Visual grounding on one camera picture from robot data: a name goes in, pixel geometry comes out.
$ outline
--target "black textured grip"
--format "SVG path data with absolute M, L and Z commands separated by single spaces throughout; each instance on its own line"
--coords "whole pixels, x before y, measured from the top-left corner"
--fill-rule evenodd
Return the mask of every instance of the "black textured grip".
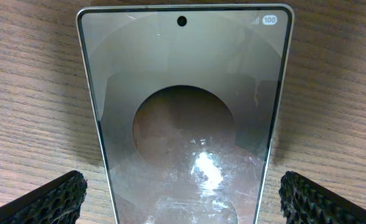
M 281 179 L 281 210 L 286 223 L 366 223 L 366 210 L 296 172 Z
M 0 207 L 0 223 L 75 223 L 87 186 L 80 172 L 71 171 Z

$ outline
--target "phone frame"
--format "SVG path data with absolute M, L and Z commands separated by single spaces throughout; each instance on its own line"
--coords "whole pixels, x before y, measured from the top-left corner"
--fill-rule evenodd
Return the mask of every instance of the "phone frame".
M 286 26 L 286 36 L 285 36 L 283 53 L 282 53 L 282 58 L 281 58 L 280 74 L 278 76 L 277 92 L 275 95 L 275 102 L 274 102 L 274 109 L 273 109 L 273 114 L 272 114 L 272 119 L 271 119 L 270 132 L 268 134 L 267 148 L 266 148 L 266 154 L 265 154 L 265 163 L 263 166 L 260 190 L 258 192 L 258 196 L 257 196 L 258 200 L 257 200 L 257 204 L 256 204 L 256 209 L 255 209 L 254 224 L 256 224 L 257 220 L 258 220 L 258 215 L 260 212 L 260 205 L 262 202 L 264 183 L 265 183 L 265 178 L 266 178 L 266 174 L 267 174 L 268 163 L 270 160 L 270 151 L 271 151 L 272 142 L 273 142 L 272 135 L 275 130 L 275 123 L 277 121 L 280 102 L 281 102 L 281 93 L 282 93 L 282 89 L 283 89 L 283 82 L 285 80 L 286 64 L 288 61 L 288 54 L 289 54 L 289 49 L 290 49 L 290 44 L 291 44 L 293 23 L 295 21 L 295 13 L 294 13 L 293 9 L 287 4 L 190 4 L 190 5 L 98 6 L 98 7 L 95 6 L 95 7 L 85 7 L 83 9 L 81 9 L 80 11 L 78 11 L 78 13 L 76 14 L 76 28 L 78 31 L 79 43 L 80 43 L 81 53 L 82 53 L 82 58 L 83 58 L 83 65 L 85 66 L 86 81 L 88 82 L 91 106 L 93 109 L 94 120 L 96 123 L 96 130 L 97 130 L 97 135 L 98 135 L 98 139 L 99 139 L 99 143 L 100 143 L 101 154 L 103 155 L 104 167 L 106 169 L 108 188 L 109 188 L 109 193 L 111 194 L 111 200 L 112 200 L 112 208 L 114 210 L 114 216 L 115 216 L 115 220 L 116 220 L 117 224 L 120 224 L 119 217 L 118 217 L 117 210 L 116 210 L 116 201 L 115 201 L 115 197 L 114 197 L 114 191 L 113 191 L 113 188 L 111 187 L 111 185 L 112 185 L 111 178 L 108 175 L 109 167 L 108 167 L 107 157 L 106 157 L 104 143 L 103 143 L 103 135 L 101 133 L 101 128 L 99 128 L 100 123 L 97 120 L 97 109 L 96 109 L 96 106 L 94 103 L 95 99 L 94 99 L 93 93 L 91 91 L 92 81 L 91 81 L 91 74 L 89 71 L 88 56 L 87 56 L 87 51 L 86 51 L 86 47 L 85 47 L 85 37 L 83 35 L 81 18 L 83 17 L 83 15 L 85 15 L 87 13 L 91 13 L 91 12 L 101 13 L 101 12 L 155 12 L 155 11 L 157 11 L 157 12 L 162 12 L 162 11 L 163 12 L 164 11 L 241 11 L 241 10 L 246 10 L 246 11 L 282 10 L 282 11 L 285 11 L 286 14 L 288 15 L 288 24 Z

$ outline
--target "smartphone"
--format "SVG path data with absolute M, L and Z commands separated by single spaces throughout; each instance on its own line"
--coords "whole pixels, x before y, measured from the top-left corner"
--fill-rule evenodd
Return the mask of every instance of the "smartphone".
M 293 20 L 284 4 L 77 14 L 117 223 L 256 222 Z

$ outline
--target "signal icon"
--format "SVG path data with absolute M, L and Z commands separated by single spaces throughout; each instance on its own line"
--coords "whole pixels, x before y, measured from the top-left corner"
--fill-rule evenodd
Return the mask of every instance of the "signal icon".
M 260 17 L 257 16 L 256 19 L 253 20 L 252 25 L 258 25 L 260 23 Z

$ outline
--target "brown wooden surface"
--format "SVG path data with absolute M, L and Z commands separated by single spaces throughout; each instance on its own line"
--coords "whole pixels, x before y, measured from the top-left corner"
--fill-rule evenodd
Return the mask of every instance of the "brown wooden surface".
M 146 3 L 171 1 L 130 2 Z M 284 222 L 287 170 L 366 208 L 366 1 L 286 3 L 296 24 L 260 223 Z M 0 206 L 76 169 L 89 180 L 78 223 L 114 223 L 75 29 L 99 4 L 126 3 L 0 1 Z

